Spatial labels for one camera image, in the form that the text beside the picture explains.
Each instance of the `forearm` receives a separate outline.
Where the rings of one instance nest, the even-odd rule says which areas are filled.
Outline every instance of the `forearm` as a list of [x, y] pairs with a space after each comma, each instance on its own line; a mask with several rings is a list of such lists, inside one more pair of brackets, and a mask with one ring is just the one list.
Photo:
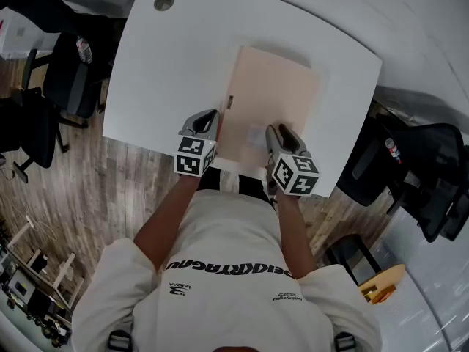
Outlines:
[[281, 250], [294, 278], [304, 277], [316, 270], [313, 253], [306, 236], [306, 226], [296, 197], [277, 191], [280, 220]]
[[176, 241], [177, 230], [199, 181], [199, 177], [182, 176], [133, 240], [152, 261], [156, 270], [160, 268]]

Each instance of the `black pants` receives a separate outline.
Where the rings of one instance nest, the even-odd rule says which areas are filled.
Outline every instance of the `black pants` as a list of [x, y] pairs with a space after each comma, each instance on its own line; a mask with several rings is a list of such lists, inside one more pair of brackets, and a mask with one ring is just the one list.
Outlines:
[[[202, 175], [197, 190], [202, 191], [204, 189], [220, 190], [220, 169], [209, 167]], [[240, 175], [240, 194], [261, 199], [270, 205], [269, 198], [264, 193], [264, 186], [261, 180]]]

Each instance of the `shirt logo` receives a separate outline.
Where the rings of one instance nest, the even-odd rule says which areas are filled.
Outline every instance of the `shirt logo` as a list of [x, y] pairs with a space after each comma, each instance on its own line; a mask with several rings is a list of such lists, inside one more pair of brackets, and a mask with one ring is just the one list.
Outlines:
[[183, 283], [169, 283], [169, 293], [172, 295], [185, 296], [187, 290], [190, 290], [190, 285], [185, 285]]

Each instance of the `white table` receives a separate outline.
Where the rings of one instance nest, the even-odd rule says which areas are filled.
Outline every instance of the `white table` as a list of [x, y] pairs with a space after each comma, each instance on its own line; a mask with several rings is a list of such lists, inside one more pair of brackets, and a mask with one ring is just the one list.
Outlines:
[[[279, 0], [174, 0], [165, 12], [136, 0], [111, 76], [103, 135], [172, 155], [184, 121], [225, 100], [242, 45], [322, 74], [302, 138], [329, 197], [358, 137], [381, 60], [343, 32]], [[214, 166], [245, 173], [217, 158]]]

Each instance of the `black and white cube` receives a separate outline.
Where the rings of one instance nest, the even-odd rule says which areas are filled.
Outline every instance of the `black and white cube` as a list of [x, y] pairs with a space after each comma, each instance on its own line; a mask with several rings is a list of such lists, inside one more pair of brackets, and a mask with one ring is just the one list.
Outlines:
[[215, 159], [216, 141], [178, 136], [174, 152], [174, 171], [200, 177]]
[[280, 154], [272, 177], [285, 194], [311, 196], [320, 174], [311, 158]]

